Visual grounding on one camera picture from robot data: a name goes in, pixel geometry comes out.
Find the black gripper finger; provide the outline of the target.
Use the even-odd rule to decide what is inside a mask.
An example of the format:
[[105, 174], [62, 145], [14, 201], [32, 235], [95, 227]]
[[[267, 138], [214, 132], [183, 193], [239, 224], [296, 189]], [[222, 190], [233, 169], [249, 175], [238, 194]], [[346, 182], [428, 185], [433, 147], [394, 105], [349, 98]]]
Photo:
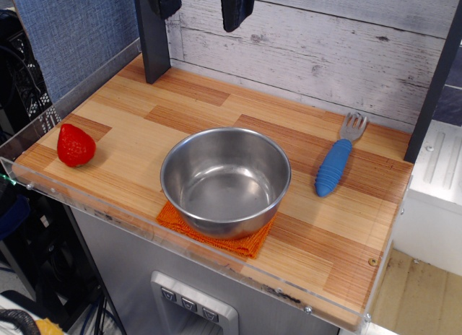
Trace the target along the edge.
[[182, 5], [181, 0], [149, 0], [152, 11], [161, 19], [174, 15]]
[[233, 32], [252, 14], [255, 0], [221, 0], [223, 26]]

